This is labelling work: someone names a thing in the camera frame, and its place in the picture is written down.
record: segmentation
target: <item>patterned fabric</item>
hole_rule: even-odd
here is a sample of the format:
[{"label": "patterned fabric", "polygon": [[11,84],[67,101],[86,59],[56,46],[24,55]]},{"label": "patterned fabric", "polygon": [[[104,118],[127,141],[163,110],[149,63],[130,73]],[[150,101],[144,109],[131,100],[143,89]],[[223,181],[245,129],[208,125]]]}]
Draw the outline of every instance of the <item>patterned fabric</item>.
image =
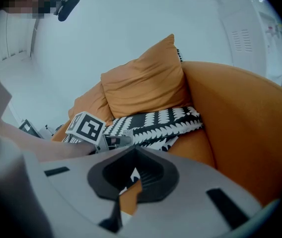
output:
[{"label": "patterned fabric", "polygon": [[75,137],[72,137],[72,135],[67,135],[62,142],[67,142],[67,143],[72,143],[72,144],[77,144],[77,143],[80,143],[81,140],[75,138]]},{"label": "patterned fabric", "polygon": [[180,50],[179,50],[179,49],[176,49],[176,50],[177,50],[177,54],[178,54],[178,56],[179,56],[179,58],[180,58],[180,61],[182,62],[182,61],[183,61],[183,59],[182,59],[181,52],[180,52]]},{"label": "patterned fabric", "polygon": [[178,135],[203,127],[193,107],[170,108],[115,119],[104,130],[110,136],[130,136],[133,144],[167,151]]}]

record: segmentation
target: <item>person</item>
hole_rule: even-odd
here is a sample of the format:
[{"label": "person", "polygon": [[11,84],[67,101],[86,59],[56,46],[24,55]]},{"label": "person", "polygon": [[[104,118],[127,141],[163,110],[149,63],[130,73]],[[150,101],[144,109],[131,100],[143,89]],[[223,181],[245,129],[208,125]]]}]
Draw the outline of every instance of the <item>person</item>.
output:
[{"label": "person", "polygon": [[[8,13],[27,13],[39,17],[50,13],[58,1],[60,0],[0,0],[0,9]],[[71,144],[37,138],[1,119],[0,136],[12,140],[21,150],[33,152],[40,162],[82,157],[95,151],[95,146],[88,142]]]}]

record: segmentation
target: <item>gray surface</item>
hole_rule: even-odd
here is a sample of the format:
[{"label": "gray surface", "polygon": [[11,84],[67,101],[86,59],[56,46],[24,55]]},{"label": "gray surface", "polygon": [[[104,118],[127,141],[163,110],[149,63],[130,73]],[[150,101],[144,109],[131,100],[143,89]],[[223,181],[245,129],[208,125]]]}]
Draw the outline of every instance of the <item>gray surface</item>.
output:
[{"label": "gray surface", "polygon": [[88,184],[88,171],[96,163],[108,159],[126,148],[122,147],[106,153],[81,158],[42,163],[41,166],[44,171],[64,166],[68,167],[70,171],[48,177],[49,181],[74,209],[91,222],[99,224],[102,220],[110,217],[114,202],[99,198],[95,194]]},{"label": "gray surface", "polygon": [[221,236],[221,238],[251,237],[251,235],[261,227],[263,222],[266,221],[273,214],[273,212],[276,210],[277,206],[279,205],[279,202],[280,202],[279,199],[272,201],[270,204],[266,205],[264,209],[257,212],[252,219],[250,219],[243,225],[239,226],[235,230]]},{"label": "gray surface", "polygon": [[[93,223],[108,218],[113,202],[98,198],[87,183],[89,169],[123,149],[107,153],[42,164],[43,170],[66,166],[70,171],[49,177],[56,190],[69,204]],[[206,191],[221,188],[247,216],[254,216],[261,206],[243,188],[215,169],[199,162],[165,152],[147,149],[173,162],[180,180],[175,190],[158,203],[139,204],[137,212],[119,231],[124,237],[215,237],[231,230]]]},{"label": "gray surface", "polygon": [[138,204],[136,213],[120,235],[175,238],[195,234],[195,237],[211,238],[229,232],[229,225],[206,195],[211,188],[221,188],[249,217],[261,210],[253,196],[215,169],[165,152],[148,151],[173,162],[180,180],[162,202]]},{"label": "gray surface", "polygon": [[[32,153],[24,153],[27,172],[43,211],[45,212],[57,238],[115,238],[116,235],[88,221],[82,212],[65,200],[52,186],[45,176],[36,157]],[[46,163],[45,166],[54,166],[57,163]]]}]

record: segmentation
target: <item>white box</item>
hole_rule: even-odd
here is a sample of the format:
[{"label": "white box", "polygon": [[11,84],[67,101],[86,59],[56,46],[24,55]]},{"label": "white box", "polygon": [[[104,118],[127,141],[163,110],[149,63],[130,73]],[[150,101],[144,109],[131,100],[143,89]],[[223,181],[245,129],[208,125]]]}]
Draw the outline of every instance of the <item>white box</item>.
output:
[{"label": "white box", "polygon": [[65,133],[98,145],[105,126],[103,120],[84,111],[73,118]]}]

